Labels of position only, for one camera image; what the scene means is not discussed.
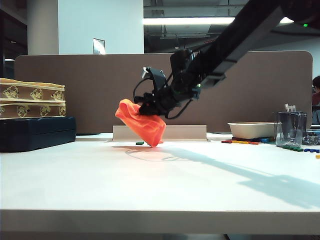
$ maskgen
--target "robotic arm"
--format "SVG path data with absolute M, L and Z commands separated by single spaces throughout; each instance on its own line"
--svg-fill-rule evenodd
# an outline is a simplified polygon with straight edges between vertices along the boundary
M 152 80 L 154 89 L 143 96 L 135 95 L 140 83 L 134 89 L 134 102 L 142 103 L 140 114 L 164 115 L 167 119 L 179 117 L 192 100 L 199 98 L 201 88 L 222 81 L 225 72 L 283 17 L 320 29 L 320 0 L 249 0 L 234 21 L 196 57 L 188 49 L 175 52 L 170 57 L 172 73 L 168 78 L 161 70 L 143 68 L 140 83 Z M 169 117 L 171 110 L 187 100 L 176 116 Z

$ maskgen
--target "stacked boxes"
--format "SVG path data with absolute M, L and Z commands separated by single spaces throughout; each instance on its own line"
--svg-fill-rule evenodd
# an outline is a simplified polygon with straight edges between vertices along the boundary
M 0 120 L 65 115 L 64 85 L 0 78 Z

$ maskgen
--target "tabletop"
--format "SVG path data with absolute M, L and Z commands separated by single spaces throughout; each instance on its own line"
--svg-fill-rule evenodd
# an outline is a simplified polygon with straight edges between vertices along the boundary
M 1 153 L 1 230 L 320 234 L 315 154 L 102 139 Z

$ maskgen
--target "white bowl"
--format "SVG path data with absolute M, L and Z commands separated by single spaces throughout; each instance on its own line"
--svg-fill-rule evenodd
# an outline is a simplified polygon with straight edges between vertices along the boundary
M 270 121 L 228 123 L 235 138 L 255 139 L 275 136 L 274 123 Z

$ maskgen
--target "ceiling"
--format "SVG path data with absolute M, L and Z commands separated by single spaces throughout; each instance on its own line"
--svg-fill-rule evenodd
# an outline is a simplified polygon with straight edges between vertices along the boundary
M 16 18 L 27 21 L 26 0 L 0 0 L 2 8 L 6 8 Z M 248 0 L 143 0 L 144 18 L 172 18 L 172 17 L 234 17 L 243 8 Z M 10 58 L 26 54 L 27 28 L 20 20 L 5 21 L 5 48 Z M 145 25 L 144 52 L 145 53 L 172 53 L 179 47 L 197 48 L 205 43 L 212 42 L 226 28 L 226 25 Z M 287 24 L 277 27 L 277 30 L 308 33 L 316 31 L 311 28 L 300 27 L 296 24 Z M 259 49 L 283 43 L 305 40 L 312 37 L 288 36 L 269 33 L 264 39 L 257 42 L 252 49 Z
M 173 17 L 235 17 L 248 0 L 143 0 L 144 18 Z M 179 49 L 194 49 L 212 42 L 226 25 L 145 25 L 144 52 L 172 53 Z M 294 23 L 278 25 L 283 32 L 309 33 L 319 31 Z M 269 33 L 252 46 L 252 50 L 301 41 L 310 36 L 289 36 Z

